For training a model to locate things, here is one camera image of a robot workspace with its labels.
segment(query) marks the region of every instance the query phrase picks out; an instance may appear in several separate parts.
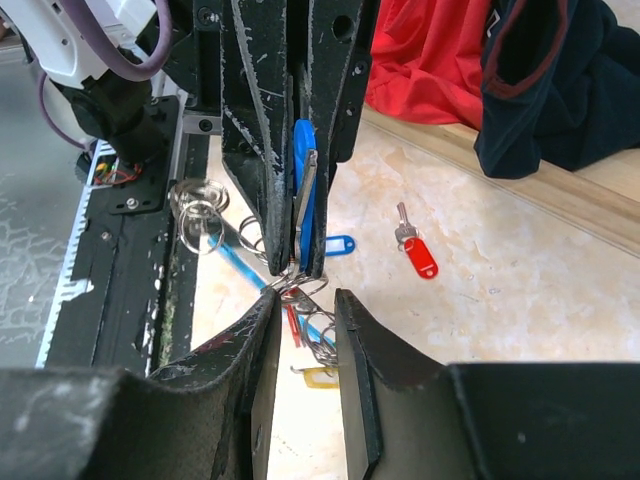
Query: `red cloth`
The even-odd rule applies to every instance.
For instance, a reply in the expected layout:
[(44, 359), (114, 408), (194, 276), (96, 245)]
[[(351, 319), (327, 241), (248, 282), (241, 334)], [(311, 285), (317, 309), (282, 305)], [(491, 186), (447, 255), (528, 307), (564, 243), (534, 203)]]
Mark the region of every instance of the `red cloth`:
[(491, 0), (382, 0), (366, 101), (414, 123), (482, 125)]

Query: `wire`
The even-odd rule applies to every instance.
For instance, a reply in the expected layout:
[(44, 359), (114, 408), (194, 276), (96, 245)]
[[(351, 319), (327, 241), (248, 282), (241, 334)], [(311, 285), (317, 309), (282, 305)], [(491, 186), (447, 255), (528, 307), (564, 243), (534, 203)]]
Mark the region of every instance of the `wire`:
[(47, 106), (46, 106), (45, 101), (44, 101), (44, 86), (45, 86), (46, 81), (47, 81), (47, 74), (43, 72), (40, 75), (40, 79), (38, 80), (38, 106), (40, 107), (40, 112), (42, 113), (42, 116), (44, 117), (44, 120), (47, 122), (47, 125), (49, 125), (51, 130), (53, 130), (65, 142), (73, 145), (76, 148), (80, 148), (80, 149), (85, 150), (85, 151), (88, 150), (86, 145), (83, 145), (82, 143), (78, 142), (77, 140), (74, 140), (69, 135), (64, 133), (60, 129), (60, 127), (58, 127), (55, 124), (55, 122), (51, 118), (51, 115), (49, 115), (49, 112), (47, 111)]
[(96, 185), (123, 185), (137, 180), (142, 173), (142, 168), (139, 165), (134, 167), (135, 171), (133, 174), (123, 172), (117, 168), (112, 168), (108, 172), (104, 172), (107, 167), (105, 163), (101, 163), (96, 167), (96, 175), (93, 178)]
[(58, 3), (95, 54), (116, 75), (132, 82), (144, 82), (158, 73), (167, 63), (171, 53), (173, 31), (168, 0), (156, 0), (160, 26), (158, 43), (149, 58), (139, 65), (131, 63), (113, 46), (85, 0), (59, 0)]

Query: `key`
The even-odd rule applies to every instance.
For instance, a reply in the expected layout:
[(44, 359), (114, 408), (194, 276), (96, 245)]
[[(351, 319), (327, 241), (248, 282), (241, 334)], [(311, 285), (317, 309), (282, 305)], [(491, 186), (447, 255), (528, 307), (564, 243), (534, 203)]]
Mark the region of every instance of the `key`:
[(416, 227), (409, 223), (409, 218), (407, 217), (407, 209), (404, 206), (403, 202), (398, 204), (398, 212), (400, 213), (400, 225), (396, 228), (396, 240), (398, 241), (398, 246), (403, 246), (404, 242), (406, 242), (410, 238), (418, 237), (420, 232)]

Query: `wooden baseboard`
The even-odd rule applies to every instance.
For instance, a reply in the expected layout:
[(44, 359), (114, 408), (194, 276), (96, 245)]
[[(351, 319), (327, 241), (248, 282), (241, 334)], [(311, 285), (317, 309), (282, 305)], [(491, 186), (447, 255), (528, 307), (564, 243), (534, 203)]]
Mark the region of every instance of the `wooden baseboard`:
[(640, 202), (632, 198), (547, 162), (521, 180), (487, 178), (473, 150), (477, 132), (463, 125), (409, 124), (368, 108), (363, 120), (640, 258)]

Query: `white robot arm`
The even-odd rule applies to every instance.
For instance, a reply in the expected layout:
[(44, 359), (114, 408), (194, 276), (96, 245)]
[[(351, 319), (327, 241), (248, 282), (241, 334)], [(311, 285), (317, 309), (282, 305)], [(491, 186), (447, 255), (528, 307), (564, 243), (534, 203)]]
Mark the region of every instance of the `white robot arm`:
[[(120, 23), (135, 36), (156, 13), (151, 0), (105, 1)], [(89, 77), (98, 80), (109, 70), (75, 26), (63, 2), (0, 0), (0, 8), (26, 38), (42, 69), (58, 85), (83, 89), (83, 82)]]

